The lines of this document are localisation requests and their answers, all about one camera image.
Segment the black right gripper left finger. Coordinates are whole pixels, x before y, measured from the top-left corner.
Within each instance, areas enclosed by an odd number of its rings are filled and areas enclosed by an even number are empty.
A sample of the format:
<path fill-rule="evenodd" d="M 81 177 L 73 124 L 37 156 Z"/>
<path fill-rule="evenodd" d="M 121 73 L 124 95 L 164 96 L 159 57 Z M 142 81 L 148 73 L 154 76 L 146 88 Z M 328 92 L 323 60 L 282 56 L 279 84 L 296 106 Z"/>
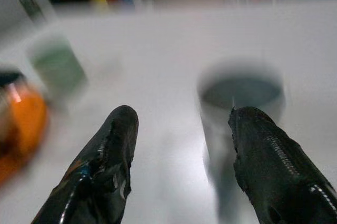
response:
<path fill-rule="evenodd" d="M 121 105 L 72 161 L 33 223 L 121 223 L 131 192 L 138 116 Z"/>

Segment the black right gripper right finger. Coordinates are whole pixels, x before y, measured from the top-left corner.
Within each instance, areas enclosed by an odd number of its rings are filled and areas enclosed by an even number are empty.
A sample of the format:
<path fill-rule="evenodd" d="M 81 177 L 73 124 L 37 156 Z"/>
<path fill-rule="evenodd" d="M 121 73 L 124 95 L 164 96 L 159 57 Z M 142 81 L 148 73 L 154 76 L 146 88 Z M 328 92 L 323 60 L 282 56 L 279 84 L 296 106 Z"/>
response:
<path fill-rule="evenodd" d="M 336 191 L 265 112 L 234 108 L 228 124 L 235 177 L 259 223 L 336 223 Z"/>

